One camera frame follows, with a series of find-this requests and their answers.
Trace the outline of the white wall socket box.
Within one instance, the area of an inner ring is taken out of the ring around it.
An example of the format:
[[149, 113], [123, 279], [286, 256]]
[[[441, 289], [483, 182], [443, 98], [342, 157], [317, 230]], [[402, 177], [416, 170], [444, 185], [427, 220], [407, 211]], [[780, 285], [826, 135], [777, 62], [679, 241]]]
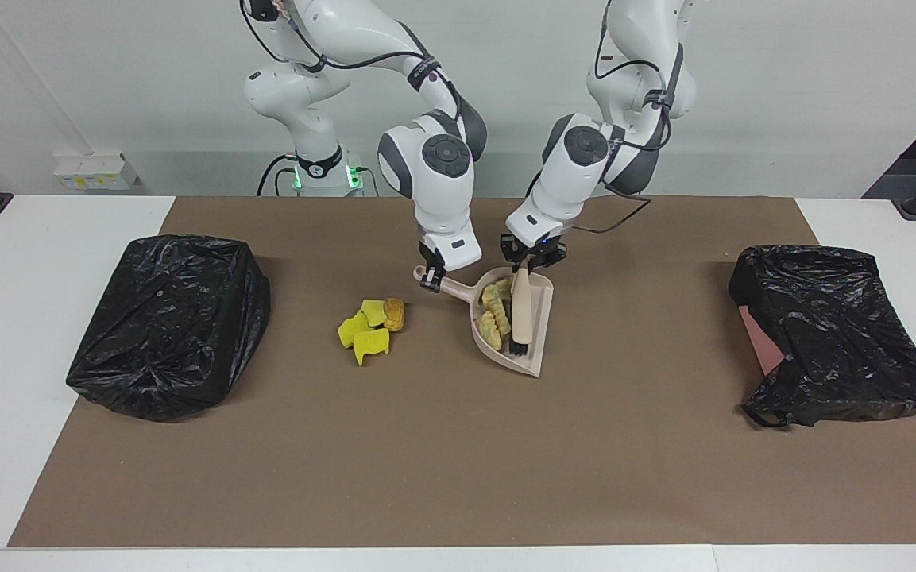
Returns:
[[67, 191], [131, 191], [139, 178], [124, 153], [55, 156], [53, 175]]

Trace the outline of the wedge pale yellow foam piece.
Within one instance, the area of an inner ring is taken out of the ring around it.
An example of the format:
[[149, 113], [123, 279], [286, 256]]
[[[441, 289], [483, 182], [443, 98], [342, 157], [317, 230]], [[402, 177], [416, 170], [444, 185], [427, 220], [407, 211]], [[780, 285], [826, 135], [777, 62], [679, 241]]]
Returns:
[[487, 285], [481, 293], [481, 303], [494, 315], [504, 314], [505, 304], [512, 300], [512, 276]]

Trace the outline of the bulky black trash bag bin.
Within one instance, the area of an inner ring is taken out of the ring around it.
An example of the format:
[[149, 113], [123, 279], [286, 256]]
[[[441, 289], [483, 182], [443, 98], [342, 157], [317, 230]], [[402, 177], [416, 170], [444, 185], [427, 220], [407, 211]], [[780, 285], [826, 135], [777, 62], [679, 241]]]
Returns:
[[125, 247], [66, 384], [110, 412], [175, 421], [223, 402], [268, 328], [270, 283], [247, 243], [165, 234]]

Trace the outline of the crumpled black trash bag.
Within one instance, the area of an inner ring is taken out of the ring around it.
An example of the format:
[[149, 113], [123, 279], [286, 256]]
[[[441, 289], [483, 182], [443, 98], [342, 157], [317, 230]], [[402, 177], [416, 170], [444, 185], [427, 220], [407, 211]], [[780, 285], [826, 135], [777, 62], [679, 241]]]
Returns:
[[728, 292], [782, 354], [741, 405], [756, 426], [916, 416], [916, 345], [871, 254], [823, 245], [748, 247]]

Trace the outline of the beige hand brush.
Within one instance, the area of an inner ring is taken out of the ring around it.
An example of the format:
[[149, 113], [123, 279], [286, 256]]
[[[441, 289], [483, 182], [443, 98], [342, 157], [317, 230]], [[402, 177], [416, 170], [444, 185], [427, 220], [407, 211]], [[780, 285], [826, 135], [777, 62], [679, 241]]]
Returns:
[[509, 352], [513, 356], [524, 356], [528, 353], [531, 342], [534, 340], [530, 272], [527, 267], [519, 268], [513, 276], [511, 309]]

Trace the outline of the round pale yellow foam piece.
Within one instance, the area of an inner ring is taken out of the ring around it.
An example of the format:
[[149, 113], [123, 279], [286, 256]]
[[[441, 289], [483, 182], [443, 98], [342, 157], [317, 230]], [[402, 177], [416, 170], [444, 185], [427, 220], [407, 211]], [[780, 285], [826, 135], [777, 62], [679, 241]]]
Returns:
[[492, 311], [484, 311], [482, 315], [476, 319], [476, 326], [478, 332], [487, 347], [493, 349], [494, 351], [501, 351], [504, 347], [504, 337], [502, 337], [501, 330], [497, 325], [497, 318]]

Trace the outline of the pink box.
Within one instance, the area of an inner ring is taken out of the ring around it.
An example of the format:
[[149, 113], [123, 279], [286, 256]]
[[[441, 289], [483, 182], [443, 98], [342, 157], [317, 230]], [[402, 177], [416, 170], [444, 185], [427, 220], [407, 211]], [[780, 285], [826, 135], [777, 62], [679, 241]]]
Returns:
[[738, 307], [744, 328], [747, 329], [753, 351], [756, 352], [764, 376], [772, 373], [784, 362], [784, 354], [751, 315], [749, 307]]

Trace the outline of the brown table mat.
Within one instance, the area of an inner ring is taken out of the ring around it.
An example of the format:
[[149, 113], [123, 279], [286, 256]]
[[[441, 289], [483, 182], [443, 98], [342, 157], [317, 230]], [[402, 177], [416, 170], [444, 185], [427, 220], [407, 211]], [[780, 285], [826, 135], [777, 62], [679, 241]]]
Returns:
[[[176, 199], [163, 233], [247, 242], [272, 318], [218, 407], [74, 405], [12, 547], [916, 543], [916, 419], [753, 427], [742, 249], [810, 244], [791, 199], [657, 198], [567, 238], [540, 379], [420, 288], [402, 199]], [[400, 298], [389, 354], [338, 326]]]

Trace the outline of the beige plastic dustpan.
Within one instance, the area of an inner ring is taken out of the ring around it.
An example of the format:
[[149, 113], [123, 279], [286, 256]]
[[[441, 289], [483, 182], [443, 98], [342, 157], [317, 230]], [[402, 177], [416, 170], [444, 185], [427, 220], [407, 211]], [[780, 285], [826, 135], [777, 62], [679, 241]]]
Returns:
[[555, 286], [547, 276], [537, 272], [529, 275], [531, 312], [524, 323], [529, 323], [531, 326], [533, 340], [531, 340], [526, 354], [513, 355], [508, 349], [502, 351], [494, 350], [483, 339], [476, 324], [476, 319], [485, 311], [485, 307], [481, 304], [482, 291], [487, 285], [512, 275], [511, 268], [508, 265], [504, 265], [504, 267], [497, 267], [484, 272], [473, 285], [454, 281], [445, 276], [442, 278], [442, 283], [440, 283], [440, 292], [468, 304], [471, 338], [476, 347], [490, 361], [506, 367], [506, 369], [511, 369], [513, 372], [527, 374], [527, 376], [536, 377], [537, 379], [537, 377], [541, 376], [550, 307], [555, 293]]

